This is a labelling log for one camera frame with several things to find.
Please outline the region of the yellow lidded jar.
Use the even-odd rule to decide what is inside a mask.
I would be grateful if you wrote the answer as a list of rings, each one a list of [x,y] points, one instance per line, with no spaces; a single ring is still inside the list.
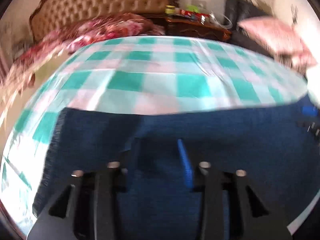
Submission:
[[[166,15],[174,15],[175,14],[175,6],[174,5],[166,5],[165,14]]]

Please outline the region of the red floral bed quilt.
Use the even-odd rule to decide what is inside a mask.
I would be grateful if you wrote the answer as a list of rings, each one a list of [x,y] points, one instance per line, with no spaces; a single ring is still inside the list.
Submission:
[[[133,13],[99,16],[51,31],[12,64],[1,82],[1,101],[7,101],[35,70],[61,52],[73,54],[81,47],[121,37],[164,35],[163,26]]]

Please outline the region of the dark wooden nightstand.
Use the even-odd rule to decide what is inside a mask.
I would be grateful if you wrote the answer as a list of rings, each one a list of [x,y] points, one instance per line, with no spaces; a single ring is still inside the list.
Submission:
[[[204,38],[220,42],[227,42],[232,36],[227,29],[210,23],[202,24],[187,18],[171,17],[165,14],[142,14],[142,16],[152,20],[154,24],[163,26],[167,36]]]

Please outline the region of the tufted tan leather headboard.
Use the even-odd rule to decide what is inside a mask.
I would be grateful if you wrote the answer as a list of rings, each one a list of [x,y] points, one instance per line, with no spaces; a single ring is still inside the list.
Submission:
[[[33,40],[76,22],[117,13],[134,13],[146,18],[163,18],[168,5],[178,0],[41,0],[29,18]]]

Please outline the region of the wall power outlet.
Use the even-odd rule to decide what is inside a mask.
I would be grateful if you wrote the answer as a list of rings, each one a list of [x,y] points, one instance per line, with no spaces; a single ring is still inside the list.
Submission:
[[[191,0],[191,5],[196,6],[198,8],[206,9],[207,2],[203,0]]]

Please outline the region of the blue denim jeans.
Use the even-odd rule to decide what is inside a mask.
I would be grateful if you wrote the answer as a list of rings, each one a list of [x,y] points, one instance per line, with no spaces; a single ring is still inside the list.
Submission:
[[[319,239],[319,140],[308,96],[275,107],[173,115],[65,108],[35,195],[38,239]],[[128,192],[120,155],[140,139]],[[184,184],[182,139],[194,168]]]

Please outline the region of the large pink satin pillow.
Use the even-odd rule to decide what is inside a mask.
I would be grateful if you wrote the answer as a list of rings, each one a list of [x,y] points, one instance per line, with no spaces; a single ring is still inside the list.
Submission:
[[[274,59],[301,74],[315,66],[316,59],[294,28],[274,19],[272,27],[266,29],[267,44],[274,51]]]

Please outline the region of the red tin box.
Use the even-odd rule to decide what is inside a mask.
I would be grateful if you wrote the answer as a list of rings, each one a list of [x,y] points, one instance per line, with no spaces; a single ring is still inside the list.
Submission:
[[[200,23],[206,22],[209,18],[208,14],[183,9],[180,10],[180,16]]]

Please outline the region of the teal white checkered tablecloth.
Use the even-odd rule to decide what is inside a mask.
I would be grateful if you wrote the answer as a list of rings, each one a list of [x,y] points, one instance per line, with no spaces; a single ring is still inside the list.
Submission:
[[[116,38],[80,48],[27,97],[3,151],[1,201],[26,235],[59,112],[172,114],[292,103],[303,77],[231,44],[173,36]]]

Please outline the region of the green crumpled bag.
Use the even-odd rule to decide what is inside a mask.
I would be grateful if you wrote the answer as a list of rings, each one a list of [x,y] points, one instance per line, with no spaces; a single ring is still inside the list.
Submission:
[[[186,11],[194,12],[194,13],[199,13],[199,12],[200,12],[200,9],[199,9],[199,7],[196,6],[196,5],[187,5],[187,6],[186,6]]]

